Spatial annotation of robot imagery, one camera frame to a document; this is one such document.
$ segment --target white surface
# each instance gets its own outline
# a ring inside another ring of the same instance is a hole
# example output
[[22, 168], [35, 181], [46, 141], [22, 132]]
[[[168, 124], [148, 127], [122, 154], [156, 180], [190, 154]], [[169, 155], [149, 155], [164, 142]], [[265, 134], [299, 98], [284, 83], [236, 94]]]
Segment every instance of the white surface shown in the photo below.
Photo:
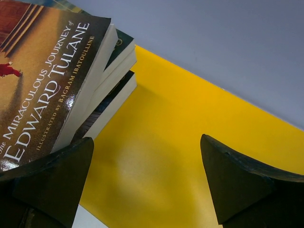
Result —
[[105, 224], [95, 218], [82, 206], [78, 210], [72, 228], [108, 228]]
[[70, 0], [143, 48], [304, 129], [303, 0]]

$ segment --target yellow surface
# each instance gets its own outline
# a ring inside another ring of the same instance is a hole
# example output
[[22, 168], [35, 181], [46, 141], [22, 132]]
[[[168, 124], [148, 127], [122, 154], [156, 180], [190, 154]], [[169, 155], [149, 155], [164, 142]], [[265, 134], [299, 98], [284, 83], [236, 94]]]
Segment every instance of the yellow surface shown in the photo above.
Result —
[[81, 199], [107, 226], [219, 227], [203, 133], [304, 174], [304, 132], [140, 47], [136, 54], [138, 87], [95, 140]]

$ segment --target book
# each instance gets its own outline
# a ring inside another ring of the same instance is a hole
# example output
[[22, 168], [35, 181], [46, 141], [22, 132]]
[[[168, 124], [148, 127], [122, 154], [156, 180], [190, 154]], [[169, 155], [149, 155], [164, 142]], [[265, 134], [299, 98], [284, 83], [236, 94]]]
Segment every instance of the book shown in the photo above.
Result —
[[72, 141], [83, 137], [95, 139], [135, 88], [135, 73], [129, 71], [83, 122]]
[[111, 19], [13, 0], [0, 1], [0, 34], [6, 171], [70, 144], [118, 37]]
[[[73, 5], [72, 3], [66, 0], [22, 0], [22, 1], [89, 15], [88, 12], [80, 9], [79, 7]], [[129, 69], [136, 62], [134, 38], [118, 29], [116, 29], [116, 32], [118, 35], [118, 41], [105, 67], [104, 73], [100, 78], [99, 84], [102, 84], [103, 81], [107, 77], [109, 77], [109, 75], [113, 72], [113, 70], [115, 70], [119, 66], [121, 62], [126, 61], [130, 66]]]

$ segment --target red figure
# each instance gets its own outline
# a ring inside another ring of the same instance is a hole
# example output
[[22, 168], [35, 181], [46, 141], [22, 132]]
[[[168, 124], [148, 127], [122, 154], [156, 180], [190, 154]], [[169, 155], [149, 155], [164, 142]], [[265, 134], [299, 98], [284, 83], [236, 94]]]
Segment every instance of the red figure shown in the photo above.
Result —
[[14, 68], [10, 67], [12, 62], [6, 64], [0, 64], [0, 76], [5, 77], [6, 75], [16, 75], [17, 77], [22, 76], [22, 73]]

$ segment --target book cover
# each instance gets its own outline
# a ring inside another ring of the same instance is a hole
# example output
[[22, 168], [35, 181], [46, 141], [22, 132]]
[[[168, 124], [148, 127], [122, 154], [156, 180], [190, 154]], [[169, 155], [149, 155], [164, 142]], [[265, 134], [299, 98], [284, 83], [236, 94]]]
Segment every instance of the book cover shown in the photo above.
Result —
[[110, 22], [0, 1], [0, 171], [51, 152]]
[[82, 139], [88, 130], [93, 126], [95, 121], [100, 117], [104, 110], [109, 106], [109, 104], [115, 99], [115, 97], [120, 93], [123, 87], [128, 83], [128, 81], [133, 77], [134, 72], [129, 71], [123, 78], [117, 83], [117, 85], [109, 92], [109, 94], [102, 100], [102, 102], [97, 106], [97, 108], [92, 112], [92, 114], [84, 121], [84, 123], [76, 131], [73, 138], [73, 142]]
[[[69, 3], [66, 0], [22, 0], [23, 2], [38, 4], [41, 6], [53, 7], [61, 10], [67, 10], [75, 13], [84, 13], [89, 15], [86, 11], [80, 9], [79, 7]], [[116, 29], [118, 35], [118, 41], [115, 46], [115, 49], [106, 65], [105, 68], [110, 66], [110, 64], [122, 53], [122, 51], [134, 40], [133, 37], [130, 37], [128, 34]]]

